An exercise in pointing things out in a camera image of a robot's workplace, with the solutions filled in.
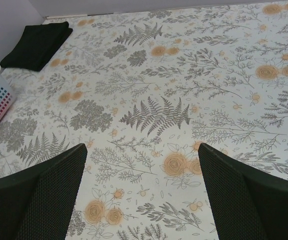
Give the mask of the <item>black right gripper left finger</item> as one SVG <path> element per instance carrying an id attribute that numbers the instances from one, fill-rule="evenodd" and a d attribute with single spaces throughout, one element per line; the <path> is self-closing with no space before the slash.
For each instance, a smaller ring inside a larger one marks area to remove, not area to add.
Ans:
<path id="1" fill-rule="evenodd" d="M 0 178 L 0 240 L 63 240 L 87 158 L 80 143 Z"/>

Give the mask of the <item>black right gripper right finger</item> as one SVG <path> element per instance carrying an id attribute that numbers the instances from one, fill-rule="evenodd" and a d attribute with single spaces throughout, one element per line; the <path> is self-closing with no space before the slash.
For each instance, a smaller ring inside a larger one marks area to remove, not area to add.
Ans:
<path id="1" fill-rule="evenodd" d="M 288 180 L 206 143 L 198 155 L 219 239 L 288 240 Z"/>

